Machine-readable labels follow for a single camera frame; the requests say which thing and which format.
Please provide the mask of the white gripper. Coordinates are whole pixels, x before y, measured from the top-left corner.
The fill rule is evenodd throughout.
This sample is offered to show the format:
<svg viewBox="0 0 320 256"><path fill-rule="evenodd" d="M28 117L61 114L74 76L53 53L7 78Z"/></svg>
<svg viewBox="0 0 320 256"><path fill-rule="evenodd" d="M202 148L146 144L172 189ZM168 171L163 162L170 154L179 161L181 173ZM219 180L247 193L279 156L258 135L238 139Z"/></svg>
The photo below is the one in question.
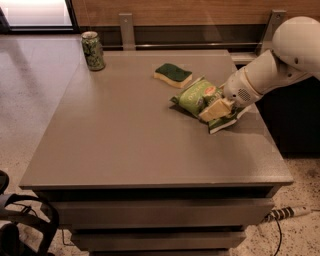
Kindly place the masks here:
<svg viewBox="0 0 320 256"><path fill-rule="evenodd" d="M209 122L230 114L233 103L236 107L247 107L262 98L262 94L250 83L245 67L227 79L223 86L223 95L225 98L216 100L199 114L201 120Z"/></svg>

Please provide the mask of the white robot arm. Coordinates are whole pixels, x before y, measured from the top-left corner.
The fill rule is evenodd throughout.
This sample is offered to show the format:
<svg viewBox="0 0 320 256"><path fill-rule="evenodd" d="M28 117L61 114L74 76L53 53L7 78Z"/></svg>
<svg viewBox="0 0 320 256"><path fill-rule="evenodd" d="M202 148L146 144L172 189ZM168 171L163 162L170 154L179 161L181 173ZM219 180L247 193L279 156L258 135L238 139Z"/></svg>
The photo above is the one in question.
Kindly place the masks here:
<svg viewBox="0 0 320 256"><path fill-rule="evenodd" d="M222 97L199 117L205 122L224 117L233 107L247 107L276 88L310 76L320 79L320 23L294 17L276 29L269 49L228 78Z"/></svg>

